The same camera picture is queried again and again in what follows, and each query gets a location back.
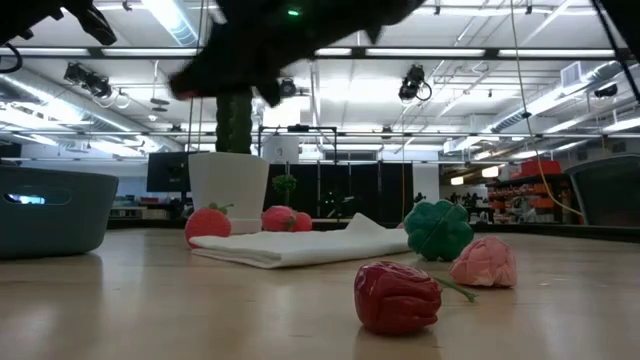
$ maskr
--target white flower pot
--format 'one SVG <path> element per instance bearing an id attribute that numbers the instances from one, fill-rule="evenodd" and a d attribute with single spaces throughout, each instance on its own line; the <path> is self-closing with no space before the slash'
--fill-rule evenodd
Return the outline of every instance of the white flower pot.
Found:
<path id="1" fill-rule="evenodd" d="M 232 234 L 253 234 L 262 229 L 267 161 L 246 154 L 194 154 L 189 156 L 189 177 L 195 210 L 213 202 L 233 204 L 227 214 Z"/>

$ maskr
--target folded white cloth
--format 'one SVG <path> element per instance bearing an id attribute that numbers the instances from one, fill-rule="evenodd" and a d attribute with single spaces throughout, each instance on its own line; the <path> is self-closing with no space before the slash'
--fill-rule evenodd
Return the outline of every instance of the folded white cloth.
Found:
<path id="1" fill-rule="evenodd" d="M 402 229 L 387 230 L 356 214 L 345 230 L 312 232 L 260 232 L 227 238 L 191 239 L 193 254 L 239 262 L 263 269 L 305 266 L 409 251 Z"/>

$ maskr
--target wooden table surface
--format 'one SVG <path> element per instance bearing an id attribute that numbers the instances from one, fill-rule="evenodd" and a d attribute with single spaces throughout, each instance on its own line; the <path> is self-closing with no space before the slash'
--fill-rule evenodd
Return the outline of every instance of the wooden table surface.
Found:
<path id="1" fill-rule="evenodd" d="M 416 336 L 362 330 L 353 261 L 260 270 L 192 256 L 180 231 L 109 232 L 93 254 L 0 263 L 0 359 L 631 359 L 640 246 L 501 234 L 520 283 L 443 293 Z M 387 259 L 440 276 L 447 264 Z"/>

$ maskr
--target green clover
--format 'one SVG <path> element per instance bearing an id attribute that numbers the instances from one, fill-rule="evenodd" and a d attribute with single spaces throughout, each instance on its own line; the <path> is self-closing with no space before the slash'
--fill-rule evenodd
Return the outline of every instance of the green clover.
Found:
<path id="1" fill-rule="evenodd" d="M 467 216 L 465 208 L 446 200 L 418 203 L 404 219 L 409 247 L 429 261 L 455 260 L 473 240 Z"/>

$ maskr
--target pink rose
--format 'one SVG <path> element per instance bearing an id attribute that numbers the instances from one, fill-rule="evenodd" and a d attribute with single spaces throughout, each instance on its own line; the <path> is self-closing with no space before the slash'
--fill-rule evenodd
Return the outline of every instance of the pink rose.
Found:
<path id="1" fill-rule="evenodd" d="M 495 236 L 467 245 L 453 261 L 449 274 L 461 285 L 510 287 L 518 282 L 511 248 Z"/>

